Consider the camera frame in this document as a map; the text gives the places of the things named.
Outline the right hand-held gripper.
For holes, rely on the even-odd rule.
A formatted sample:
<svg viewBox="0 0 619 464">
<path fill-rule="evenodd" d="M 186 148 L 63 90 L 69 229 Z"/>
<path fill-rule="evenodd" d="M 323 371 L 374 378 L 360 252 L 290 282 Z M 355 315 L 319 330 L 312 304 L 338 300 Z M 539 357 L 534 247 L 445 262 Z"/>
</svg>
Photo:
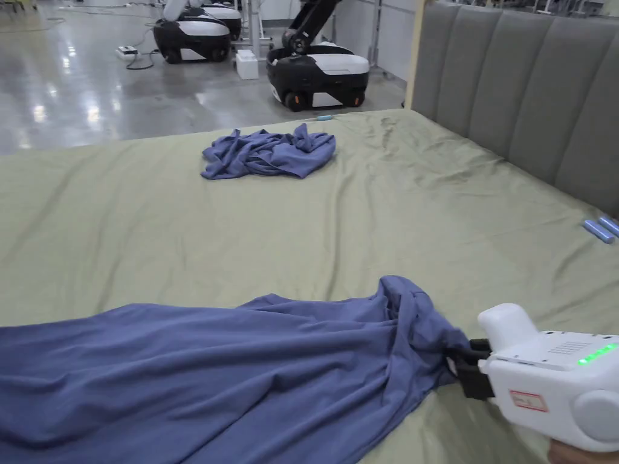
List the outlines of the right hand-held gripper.
<svg viewBox="0 0 619 464">
<path fill-rule="evenodd" d="M 481 312 L 486 336 L 447 357 L 467 398 L 516 426 L 591 452 L 618 450 L 618 336 L 538 330 L 504 303 Z"/>
</svg>

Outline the person's right hand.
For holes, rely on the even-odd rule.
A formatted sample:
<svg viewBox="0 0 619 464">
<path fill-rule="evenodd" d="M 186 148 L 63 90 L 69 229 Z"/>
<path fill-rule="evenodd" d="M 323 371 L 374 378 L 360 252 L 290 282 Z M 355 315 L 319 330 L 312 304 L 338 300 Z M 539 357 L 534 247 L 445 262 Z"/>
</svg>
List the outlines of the person's right hand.
<svg viewBox="0 0 619 464">
<path fill-rule="evenodd" d="M 596 453 L 551 439 L 547 453 L 549 463 L 600 464 L 618 463 L 618 451 Z"/>
</svg>

